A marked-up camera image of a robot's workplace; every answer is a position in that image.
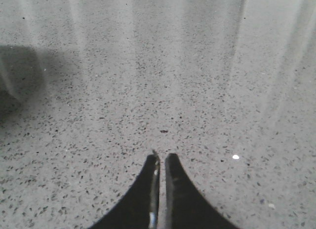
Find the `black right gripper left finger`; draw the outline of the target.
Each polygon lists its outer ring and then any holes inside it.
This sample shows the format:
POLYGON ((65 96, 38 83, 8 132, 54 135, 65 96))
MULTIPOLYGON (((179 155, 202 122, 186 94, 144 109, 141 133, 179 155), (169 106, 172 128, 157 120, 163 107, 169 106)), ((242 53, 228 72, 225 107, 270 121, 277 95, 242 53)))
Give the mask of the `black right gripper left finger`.
POLYGON ((160 159, 147 156, 140 174, 119 202, 92 229, 156 229, 160 159))

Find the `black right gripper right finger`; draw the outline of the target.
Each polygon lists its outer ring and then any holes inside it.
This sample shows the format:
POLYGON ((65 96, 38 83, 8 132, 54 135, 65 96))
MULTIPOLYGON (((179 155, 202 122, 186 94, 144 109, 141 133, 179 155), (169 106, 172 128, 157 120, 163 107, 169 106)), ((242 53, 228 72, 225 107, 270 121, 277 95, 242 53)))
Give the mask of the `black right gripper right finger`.
POLYGON ((197 190, 177 154, 165 160, 167 229, 235 229, 197 190))

